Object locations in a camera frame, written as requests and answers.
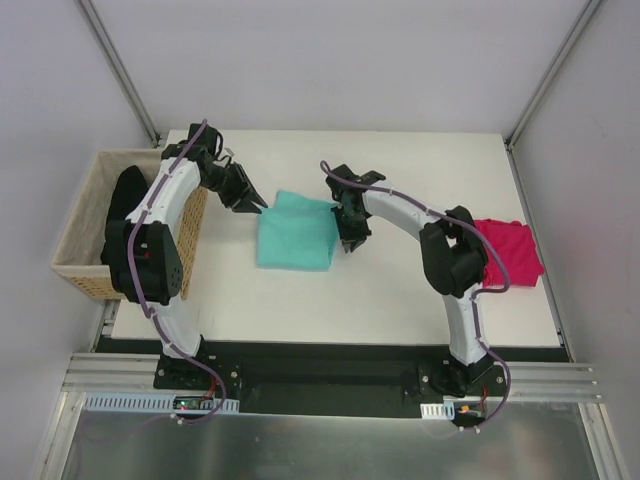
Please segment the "teal t-shirt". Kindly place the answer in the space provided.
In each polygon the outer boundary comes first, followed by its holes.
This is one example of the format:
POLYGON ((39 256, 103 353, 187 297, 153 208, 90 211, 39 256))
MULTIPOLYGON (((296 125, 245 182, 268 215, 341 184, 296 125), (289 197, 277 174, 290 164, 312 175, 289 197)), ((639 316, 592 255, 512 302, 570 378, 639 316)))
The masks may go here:
POLYGON ((321 272, 330 269, 338 229, 334 202, 279 190, 258 217, 256 264, 260 268, 321 272))

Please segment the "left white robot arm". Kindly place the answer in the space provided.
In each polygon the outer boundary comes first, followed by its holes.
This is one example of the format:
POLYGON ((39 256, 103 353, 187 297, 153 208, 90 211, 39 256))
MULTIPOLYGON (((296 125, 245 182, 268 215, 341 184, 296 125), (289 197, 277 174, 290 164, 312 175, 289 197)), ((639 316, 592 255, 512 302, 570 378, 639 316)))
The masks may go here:
POLYGON ((142 200, 124 219, 105 227, 114 290, 140 306, 164 355, 181 360, 176 375, 191 389, 209 382, 212 367, 198 356, 202 336, 182 308, 185 267, 174 239, 178 219, 199 188, 216 194, 235 213, 259 215, 267 208, 242 165, 223 147, 223 135, 207 121, 191 124, 186 139, 162 151, 158 174, 142 200))

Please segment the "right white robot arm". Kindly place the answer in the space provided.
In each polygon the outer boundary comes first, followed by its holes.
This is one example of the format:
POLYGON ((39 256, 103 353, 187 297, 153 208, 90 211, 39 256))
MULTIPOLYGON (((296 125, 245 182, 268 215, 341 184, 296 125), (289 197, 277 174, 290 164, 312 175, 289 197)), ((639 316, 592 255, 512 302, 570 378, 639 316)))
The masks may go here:
POLYGON ((442 295, 449 327, 448 360, 430 375, 429 384, 436 392, 457 398, 476 392, 493 360, 475 298, 488 256, 469 211, 458 206, 433 213, 394 190, 374 170, 357 175, 345 164, 332 169, 326 162, 321 169, 337 203, 333 213, 345 252, 354 252, 371 236, 371 217, 386 220, 418 241, 424 275, 442 295))

